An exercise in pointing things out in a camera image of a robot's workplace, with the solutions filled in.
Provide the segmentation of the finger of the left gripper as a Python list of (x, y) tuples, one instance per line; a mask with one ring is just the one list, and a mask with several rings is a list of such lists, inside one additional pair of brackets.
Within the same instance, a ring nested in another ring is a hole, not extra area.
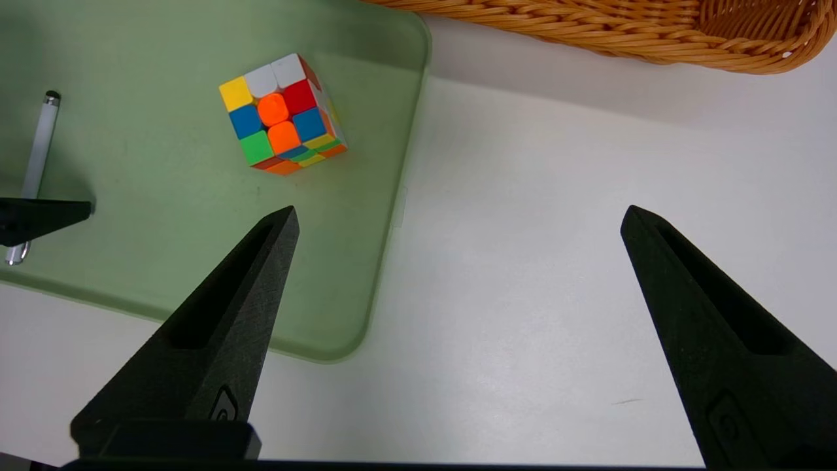
[(15, 247), (74, 226), (90, 215), (90, 201), (2, 199), (1, 244)]

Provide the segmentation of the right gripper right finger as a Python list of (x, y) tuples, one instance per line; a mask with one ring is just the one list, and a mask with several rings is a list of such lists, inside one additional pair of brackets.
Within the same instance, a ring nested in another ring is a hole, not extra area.
[(620, 235), (706, 467), (835, 469), (835, 369), (660, 215)]

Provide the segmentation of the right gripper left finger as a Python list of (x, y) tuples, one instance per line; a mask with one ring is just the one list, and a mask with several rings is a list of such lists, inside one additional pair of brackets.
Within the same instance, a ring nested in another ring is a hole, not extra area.
[(299, 238), (293, 207), (255, 224), (81, 409), (81, 459), (253, 459), (248, 423)]

